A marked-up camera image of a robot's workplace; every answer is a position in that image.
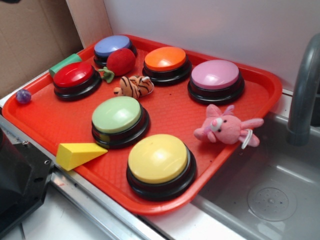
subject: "yellow triangular block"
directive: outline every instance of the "yellow triangular block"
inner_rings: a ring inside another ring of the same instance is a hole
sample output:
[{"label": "yellow triangular block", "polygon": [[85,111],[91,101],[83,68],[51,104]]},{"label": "yellow triangular block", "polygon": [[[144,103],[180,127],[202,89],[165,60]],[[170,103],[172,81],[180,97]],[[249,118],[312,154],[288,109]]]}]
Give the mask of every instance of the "yellow triangular block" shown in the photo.
[{"label": "yellow triangular block", "polygon": [[107,152],[107,149],[96,143],[60,143],[56,163],[70,171]]}]

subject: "purple ball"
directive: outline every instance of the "purple ball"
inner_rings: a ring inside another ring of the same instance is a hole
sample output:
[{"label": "purple ball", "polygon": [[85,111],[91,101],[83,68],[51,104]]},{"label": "purple ball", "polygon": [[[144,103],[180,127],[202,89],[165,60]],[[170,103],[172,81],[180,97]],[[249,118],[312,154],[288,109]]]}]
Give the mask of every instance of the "purple ball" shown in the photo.
[{"label": "purple ball", "polygon": [[28,90],[20,89],[15,94],[16,100],[21,104],[27,104],[31,101],[31,93]]}]

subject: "yellow button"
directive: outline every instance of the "yellow button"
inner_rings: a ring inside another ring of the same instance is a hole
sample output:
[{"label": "yellow button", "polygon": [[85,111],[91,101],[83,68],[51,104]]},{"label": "yellow button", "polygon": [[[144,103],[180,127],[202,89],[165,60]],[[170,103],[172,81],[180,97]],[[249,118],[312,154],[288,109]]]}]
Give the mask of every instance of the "yellow button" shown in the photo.
[{"label": "yellow button", "polygon": [[147,184],[162,184],[176,178],[187,162],[185,144],[168,134],[144,138],[132,148],[128,158],[132,174]]}]

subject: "stuffed tiger toy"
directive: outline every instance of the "stuffed tiger toy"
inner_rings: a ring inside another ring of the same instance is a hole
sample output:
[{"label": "stuffed tiger toy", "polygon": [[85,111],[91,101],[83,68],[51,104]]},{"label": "stuffed tiger toy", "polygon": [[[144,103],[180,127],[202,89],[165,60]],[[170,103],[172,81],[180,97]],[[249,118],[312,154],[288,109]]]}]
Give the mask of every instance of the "stuffed tiger toy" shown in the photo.
[{"label": "stuffed tiger toy", "polygon": [[150,94],[154,87],[148,76],[123,76],[120,79],[120,87],[115,87],[113,93],[116,96],[128,96],[138,99]]}]

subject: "stainless steel sink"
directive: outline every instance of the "stainless steel sink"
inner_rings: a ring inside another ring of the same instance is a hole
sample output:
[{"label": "stainless steel sink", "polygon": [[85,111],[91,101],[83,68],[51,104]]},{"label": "stainless steel sink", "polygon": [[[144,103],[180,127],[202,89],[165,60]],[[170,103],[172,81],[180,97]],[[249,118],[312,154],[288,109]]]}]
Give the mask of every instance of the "stainless steel sink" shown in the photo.
[{"label": "stainless steel sink", "polygon": [[319,239],[320,130],[292,146],[287,123],[269,113],[254,130],[260,145],[239,147],[193,204],[247,239]]}]

